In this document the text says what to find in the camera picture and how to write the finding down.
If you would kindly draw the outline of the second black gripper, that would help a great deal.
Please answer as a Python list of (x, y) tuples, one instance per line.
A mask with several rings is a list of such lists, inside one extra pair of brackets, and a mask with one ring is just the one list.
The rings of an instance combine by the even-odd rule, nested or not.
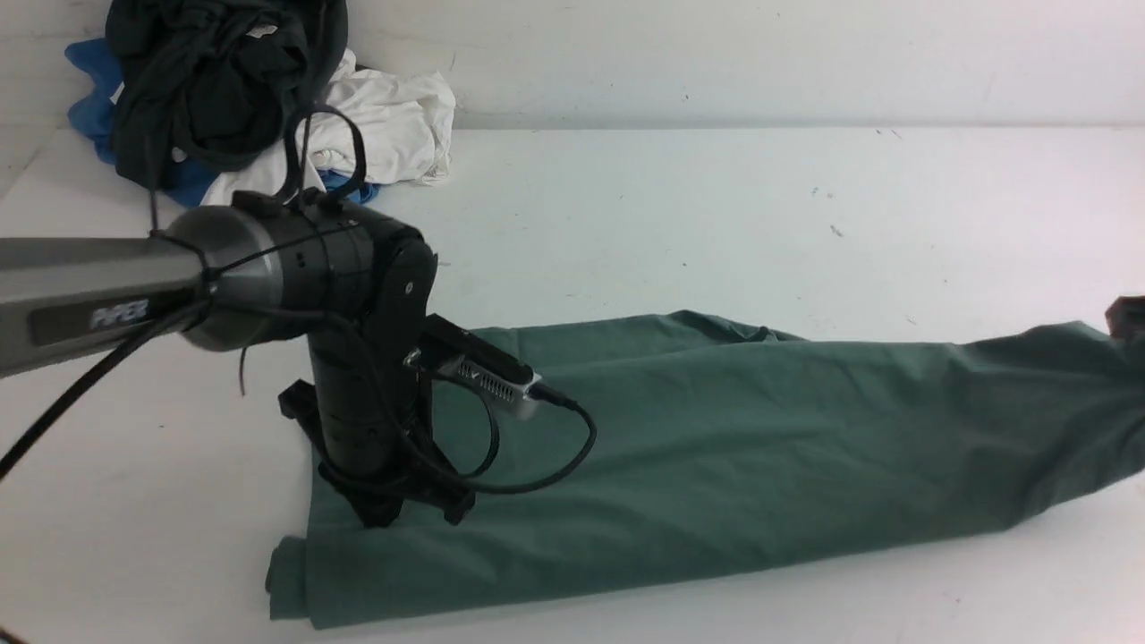
[(1120, 296), (1106, 309), (1106, 325), (1114, 339), (1134, 339), (1144, 335), (1145, 297)]

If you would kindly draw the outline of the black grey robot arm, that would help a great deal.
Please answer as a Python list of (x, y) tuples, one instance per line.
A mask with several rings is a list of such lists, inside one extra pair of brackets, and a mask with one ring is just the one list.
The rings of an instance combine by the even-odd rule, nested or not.
[(104, 358), (3, 456), (3, 474), (90, 387), (160, 335), (226, 353), (303, 337), (311, 382), (279, 398), (361, 520), (404, 500), (461, 521), (473, 497), (560, 484), (622, 429), (765, 421), (768, 435), (860, 421), (897, 443), (985, 435), (998, 472), (1055, 504), (1075, 437), (1142, 434), (1142, 333), (1040, 325), (969, 345), (814, 343), (690, 311), (485, 335), (432, 315), (437, 256), (411, 225), (335, 194), (242, 193), (144, 238), (3, 238), (3, 376)]

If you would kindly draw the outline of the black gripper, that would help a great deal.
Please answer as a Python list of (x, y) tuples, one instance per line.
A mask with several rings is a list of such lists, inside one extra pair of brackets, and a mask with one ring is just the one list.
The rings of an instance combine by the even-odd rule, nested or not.
[(387, 529), (408, 502), (461, 523), (476, 501), (433, 437), (432, 385), (379, 352), (348, 319), (326, 314), (307, 335), (311, 382), (278, 396), (318, 456), (318, 474), (365, 529)]

